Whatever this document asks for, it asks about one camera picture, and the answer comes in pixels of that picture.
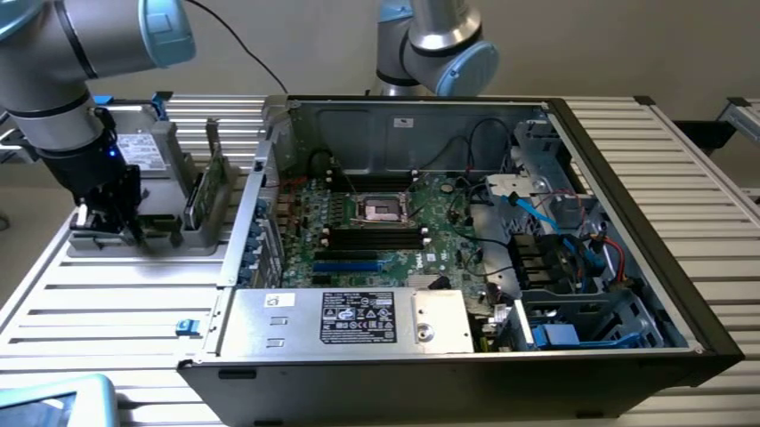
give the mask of small white sticker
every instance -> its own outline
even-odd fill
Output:
[[[140,171],[164,171],[165,163],[149,133],[119,134],[119,150],[128,165],[137,165]]]
[[[294,306],[295,306],[295,294],[267,294],[263,297],[264,309],[271,309],[275,307],[294,307]]]
[[[404,127],[407,129],[411,129],[414,127],[414,119],[396,117],[392,119],[392,127]]]

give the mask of white wall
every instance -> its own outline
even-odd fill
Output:
[[[291,93],[362,93],[370,87],[379,1],[201,1]],[[673,118],[714,118],[726,96],[760,96],[760,0],[469,1],[483,13],[486,37],[502,55],[487,93],[646,94]],[[223,27],[195,6],[187,9],[195,61],[96,82],[95,92],[133,97],[155,90],[278,92]],[[746,154],[760,156],[749,146],[726,151],[724,168]],[[754,170],[736,176],[760,186]]]

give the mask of slotted metal surface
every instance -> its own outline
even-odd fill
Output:
[[[567,101],[746,361],[697,389],[664,391],[615,420],[511,425],[760,425],[756,212],[726,189],[732,184],[689,150],[690,143],[658,111],[630,98]],[[168,114],[177,122],[183,150],[196,160],[208,158],[203,124],[207,116],[217,117],[223,149],[232,164],[247,167],[261,138],[261,103],[261,97],[176,96]],[[229,227],[239,200],[240,193],[232,196]],[[116,384],[124,425],[220,426],[173,372],[181,354],[200,344],[199,339],[176,339],[173,327],[181,318],[208,315],[225,236],[217,254],[203,262],[72,260],[64,254],[66,244],[56,244],[65,241],[61,232],[37,274],[0,311],[0,388],[104,372]]]

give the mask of warning label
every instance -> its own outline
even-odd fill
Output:
[[[324,292],[320,326],[324,344],[396,342],[392,292]]]
[[[164,171],[165,163],[149,133],[119,134],[119,150],[128,165],[137,165],[141,171]]]

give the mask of motherboard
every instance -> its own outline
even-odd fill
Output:
[[[485,289],[470,222],[455,176],[284,182],[276,205],[286,265],[283,287]]]

